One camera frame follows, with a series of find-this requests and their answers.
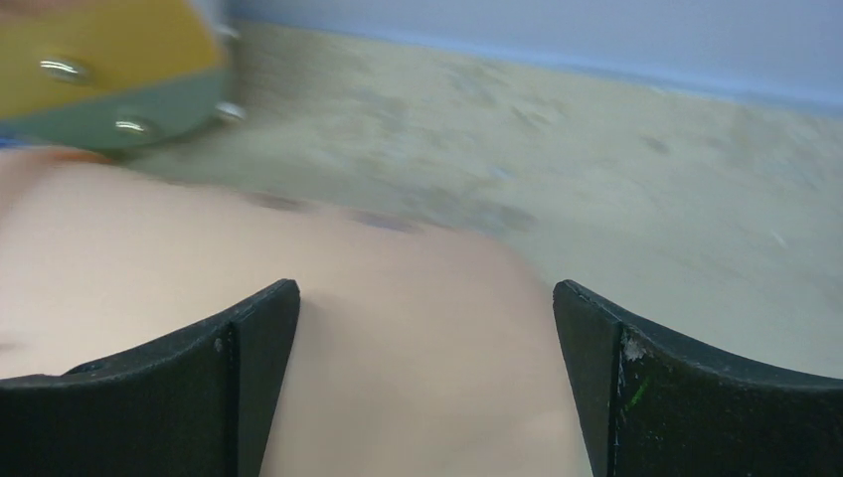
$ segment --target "metal rivet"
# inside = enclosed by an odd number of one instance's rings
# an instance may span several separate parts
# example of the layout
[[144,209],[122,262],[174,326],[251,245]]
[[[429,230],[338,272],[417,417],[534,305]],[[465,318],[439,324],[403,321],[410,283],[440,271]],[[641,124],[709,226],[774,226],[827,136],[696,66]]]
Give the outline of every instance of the metal rivet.
[[217,117],[223,122],[236,123],[246,119],[246,111],[231,102],[217,104]]
[[124,134],[133,136],[149,136],[152,134],[152,126],[138,118],[122,118],[114,122],[114,128]]
[[88,81],[87,69],[69,60],[47,58],[41,60],[39,66],[48,77],[56,81],[74,84],[82,84]]
[[240,41],[240,32],[228,25],[220,25],[217,27],[217,35],[226,43],[237,43]]

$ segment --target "concrete floor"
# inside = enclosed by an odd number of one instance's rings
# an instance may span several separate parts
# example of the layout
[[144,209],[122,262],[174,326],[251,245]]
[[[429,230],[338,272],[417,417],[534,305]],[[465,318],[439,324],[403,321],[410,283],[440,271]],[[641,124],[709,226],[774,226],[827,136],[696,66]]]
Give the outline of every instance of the concrete floor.
[[548,283],[843,378],[843,122],[243,28],[249,120],[128,167],[475,229]]

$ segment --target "toy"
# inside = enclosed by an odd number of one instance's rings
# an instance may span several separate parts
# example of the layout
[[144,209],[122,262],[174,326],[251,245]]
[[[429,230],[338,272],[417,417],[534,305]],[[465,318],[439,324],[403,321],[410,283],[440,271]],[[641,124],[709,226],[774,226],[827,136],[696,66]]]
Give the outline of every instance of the toy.
[[0,123],[20,133],[112,150],[184,134],[215,115],[243,117],[227,102],[237,33],[225,0],[9,8],[0,4],[0,88],[15,93],[0,101]]
[[843,381],[488,238],[53,158],[0,150],[2,476],[843,470]]

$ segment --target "green mark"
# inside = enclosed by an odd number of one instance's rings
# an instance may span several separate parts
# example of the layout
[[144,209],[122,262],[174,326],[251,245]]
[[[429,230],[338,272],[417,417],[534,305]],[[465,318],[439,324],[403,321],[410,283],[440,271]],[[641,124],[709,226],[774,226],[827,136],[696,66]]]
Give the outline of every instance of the green mark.
[[636,404],[641,400],[641,397],[644,396],[644,392],[647,391],[647,387],[650,386],[650,377],[644,378],[644,383],[638,388],[638,391],[635,392],[635,396],[632,397],[632,400],[623,410],[630,410],[635,407]]

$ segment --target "yellow object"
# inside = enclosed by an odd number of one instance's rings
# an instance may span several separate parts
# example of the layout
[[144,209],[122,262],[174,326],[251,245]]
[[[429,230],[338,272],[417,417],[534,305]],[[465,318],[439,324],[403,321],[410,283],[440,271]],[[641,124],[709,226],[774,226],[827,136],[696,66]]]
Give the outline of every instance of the yellow object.
[[[57,80],[42,62],[84,67]],[[0,120],[220,68],[225,49],[188,0],[93,0],[0,29]]]

